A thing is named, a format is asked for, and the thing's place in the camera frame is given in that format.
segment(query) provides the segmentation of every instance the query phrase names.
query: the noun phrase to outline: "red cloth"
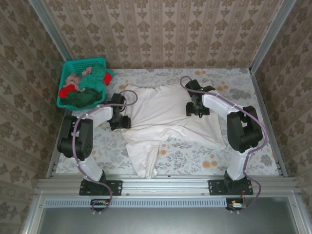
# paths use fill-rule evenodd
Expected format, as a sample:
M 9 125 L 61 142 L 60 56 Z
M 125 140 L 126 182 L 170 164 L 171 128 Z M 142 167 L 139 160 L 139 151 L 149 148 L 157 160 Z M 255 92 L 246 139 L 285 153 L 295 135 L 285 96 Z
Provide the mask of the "red cloth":
M 112 78 L 113 78 L 112 75 L 109 74 L 108 72 L 105 74 L 103 82 L 106 84 L 106 86 L 109 85 L 109 83 L 111 82 Z
M 73 84 L 69 84 L 59 90 L 58 96 L 60 98 L 66 98 L 70 92 L 75 91 L 75 90 L 76 90 L 75 86 Z

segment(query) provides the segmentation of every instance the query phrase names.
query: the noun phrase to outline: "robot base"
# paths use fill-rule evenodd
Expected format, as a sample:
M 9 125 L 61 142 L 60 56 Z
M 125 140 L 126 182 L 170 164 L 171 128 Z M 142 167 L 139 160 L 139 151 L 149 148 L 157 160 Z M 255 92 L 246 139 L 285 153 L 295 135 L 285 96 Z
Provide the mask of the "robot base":
M 246 177 L 233 181 L 227 172 L 225 172 L 224 179 L 208 180 L 209 194 L 214 195 L 253 195 L 253 187 L 250 180 Z
M 122 180 L 106 180 L 105 173 L 103 175 L 100 182 L 106 184 L 111 188 L 113 192 L 113 196 L 121 196 L 122 192 Z M 80 196 L 109 196 L 109 191 L 100 184 L 95 184 L 91 181 L 84 179 L 80 184 L 79 190 Z

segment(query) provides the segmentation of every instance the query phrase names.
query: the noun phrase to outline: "green cloth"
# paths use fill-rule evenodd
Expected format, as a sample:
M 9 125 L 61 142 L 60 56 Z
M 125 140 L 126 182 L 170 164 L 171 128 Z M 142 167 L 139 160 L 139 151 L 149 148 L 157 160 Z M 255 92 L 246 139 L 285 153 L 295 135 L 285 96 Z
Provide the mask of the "green cloth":
M 91 74 L 88 74 L 81 79 L 78 84 L 79 89 L 91 88 L 102 92 L 106 87 L 103 79 L 107 71 L 108 70 L 105 67 L 95 65 L 91 70 Z
M 72 91 L 66 98 L 61 98 L 62 105 L 75 106 L 77 108 L 83 108 L 92 105 L 96 101 L 102 99 L 102 92 L 98 92 L 95 89 L 85 88 L 83 92 Z

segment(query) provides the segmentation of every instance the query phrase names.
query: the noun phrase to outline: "white cloth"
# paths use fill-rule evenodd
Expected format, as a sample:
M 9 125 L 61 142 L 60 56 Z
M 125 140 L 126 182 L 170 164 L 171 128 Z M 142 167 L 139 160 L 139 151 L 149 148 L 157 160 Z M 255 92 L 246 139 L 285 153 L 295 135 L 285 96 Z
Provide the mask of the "white cloth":
M 140 177 L 153 178 L 158 147 L 170 137 L 198 141 L 210 148 L 224 149 L 219 119 L 215 112 L 209 116 L 186 116 L 185 105 L 191 101 L 188 92 L 180 84 L 157 88 L 127 86 L 138 95 L 136 104 L 127 106 L 125 115 L 132 121 L 131 129 L 123 131 L 126 149 L 136 173 Z M 127 103 L 135 100 L 126 92 Z

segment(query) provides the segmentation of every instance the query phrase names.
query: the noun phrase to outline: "black mounting plate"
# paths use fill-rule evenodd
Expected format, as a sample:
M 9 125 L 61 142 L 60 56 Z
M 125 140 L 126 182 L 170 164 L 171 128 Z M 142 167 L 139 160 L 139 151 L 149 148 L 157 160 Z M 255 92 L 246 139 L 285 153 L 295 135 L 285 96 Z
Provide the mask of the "black mounting plate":
M 90 181 L 83 180 L 80 184 L 80 196 L 109 196 L 109 191 L 105 189 L 104 191 L 91 191 L 89 188 Z M 105 184 L 111 188 L 113 196 L 121 196 L 122 192 L 122 180 L 107 180 Z
M 253 195 L 252 183 L 249 179 L 246 179 L 243 183 L 240 183 L 238 187 L 235 187 L 232 191 L 228 191 L 223 179 L 208 180 L 209 195 L 242 195 L 244 191 L 245 195 Z

